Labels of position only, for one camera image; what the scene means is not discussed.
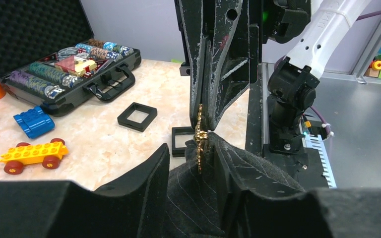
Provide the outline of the dark pinstriped garment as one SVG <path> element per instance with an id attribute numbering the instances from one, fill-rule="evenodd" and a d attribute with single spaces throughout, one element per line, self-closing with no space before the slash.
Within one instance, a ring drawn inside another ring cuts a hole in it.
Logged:
<path id="1" fill-rule="evenodd" d="M 203 151 L 201 174 L 197 170 L 197 144 L 194 140 L 186 143 L 186 163 L 169 173 L 165 218 L 161 235 L 163 238 L 227 238 L 221 229 L 219 219 L 214 170 L 215 143 L 225 140 L 213 132 L 209 133 L 208 137 L 208 145 Z M 248 163 L 257 168 L 262 165 L 263 160 L 266 160 L 252 155 L 253 157 L 248 159 Z"/>

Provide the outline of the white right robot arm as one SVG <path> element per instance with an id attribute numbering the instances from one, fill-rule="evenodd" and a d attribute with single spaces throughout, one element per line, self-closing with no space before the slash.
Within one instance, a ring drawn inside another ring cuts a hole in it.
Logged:
<path id="1" fill-rule="evenodd" d="M 299 119 L 316 98 L 324 68 L 367 0 L 178 0 L 175 2 L 190 66 L 190 121 L 199 149 L 226 109 L 256 82 L 268 40 L 300 40 L 279 63 L 267 88 L 275 98 L 269 148 L 302 151 Z"/>

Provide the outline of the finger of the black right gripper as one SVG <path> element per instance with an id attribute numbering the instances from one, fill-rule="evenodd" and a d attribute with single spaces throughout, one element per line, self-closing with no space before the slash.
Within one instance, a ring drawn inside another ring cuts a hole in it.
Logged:
<path id="1" fill-rule="evenodd" d="M 223 114 L 256 82 L 260 23 L 256 0 L 216 0 L 203 96 L 205 129 L 214 131 Z"/>
<path id="2" fill-rule="evenodd" d="M 196 120 L 198 106 L 208 119 L 208 48 L 210 43 L 210 1 L 177 1 L 186 63 L 190 67 L 190 119 Z"/>

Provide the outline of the gold brooch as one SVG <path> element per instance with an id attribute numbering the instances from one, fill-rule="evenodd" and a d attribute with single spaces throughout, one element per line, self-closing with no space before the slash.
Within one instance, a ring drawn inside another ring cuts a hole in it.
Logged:
<path id="1" fill-rule="evenodd" d="M 203 145 L 205 141 L 208 139 L 208 132 L 204 129 L 204 116 L 202 114 L 203 112 L 203 105 L 198 105 L 198 112 L 197 112 L 197 124 L 195 126 L 195 134 L 194 134 L 194 140 L 197 144 L 196 148 L 196 163 L 197 163 L 197 170 L 198 173 L 201 174 L 202 172 L 202 158 L 203 158 Z"/>

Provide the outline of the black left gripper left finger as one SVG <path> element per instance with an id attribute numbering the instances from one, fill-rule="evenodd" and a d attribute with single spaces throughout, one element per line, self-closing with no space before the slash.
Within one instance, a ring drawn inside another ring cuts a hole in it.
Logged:
<path id="1" fill-rule="evenodd" d="M 94 191 L 67 180 L 0 181 L 0 238 L 159 238 L 170 153 Z"/>

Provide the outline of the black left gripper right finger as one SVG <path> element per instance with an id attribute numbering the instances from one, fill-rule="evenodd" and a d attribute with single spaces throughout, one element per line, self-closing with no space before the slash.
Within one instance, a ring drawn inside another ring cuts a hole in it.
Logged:
<path id="1" fill-rule="evenodd" d="M 381 238 L 381 189 L 303 190 L 275 165 L 214 146 L 221 229 L 228 238 Z"/>

